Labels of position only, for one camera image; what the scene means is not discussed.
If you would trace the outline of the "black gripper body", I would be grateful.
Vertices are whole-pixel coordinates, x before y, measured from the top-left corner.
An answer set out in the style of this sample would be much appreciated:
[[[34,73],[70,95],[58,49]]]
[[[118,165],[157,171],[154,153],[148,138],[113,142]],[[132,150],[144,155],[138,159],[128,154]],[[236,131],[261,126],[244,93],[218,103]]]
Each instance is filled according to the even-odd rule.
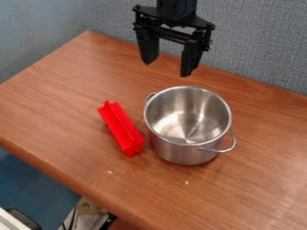
[[[158,39],[165,39],[178,44],[188,40],[202,41],[202,51],[209,51],[210,32],[214,24],[196,15],[196,4],[156,4],[154,6],[136,5],[136,27],[153,30]]]

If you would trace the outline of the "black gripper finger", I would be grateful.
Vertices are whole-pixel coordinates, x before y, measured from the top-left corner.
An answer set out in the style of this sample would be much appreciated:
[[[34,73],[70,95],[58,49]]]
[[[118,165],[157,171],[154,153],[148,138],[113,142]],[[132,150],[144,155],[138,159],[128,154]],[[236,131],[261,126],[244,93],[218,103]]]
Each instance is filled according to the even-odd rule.
[[[192,74],[193,70],[197,68],[200,57],[202,55],[202,41],[201,40],[188,40],[182,46],[181,53],[181,77],[186,77]]]
[[[136,27],[136,41],[141,60],[149,65],[158,57],[158,37],[149,28]]]

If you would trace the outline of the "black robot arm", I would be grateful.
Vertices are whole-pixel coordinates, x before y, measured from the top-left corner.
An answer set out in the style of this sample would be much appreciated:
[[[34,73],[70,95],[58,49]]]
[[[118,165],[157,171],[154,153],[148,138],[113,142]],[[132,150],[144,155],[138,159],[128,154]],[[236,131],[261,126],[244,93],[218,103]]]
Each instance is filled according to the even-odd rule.
[[[197,0],[156,0],[156,6],[133,7],[133,30],[142,62],[149,65],[158,57],[158,41],[182,45],[180,76],[197,68],[204,51],[210,49],[214,24],[196,15]]]

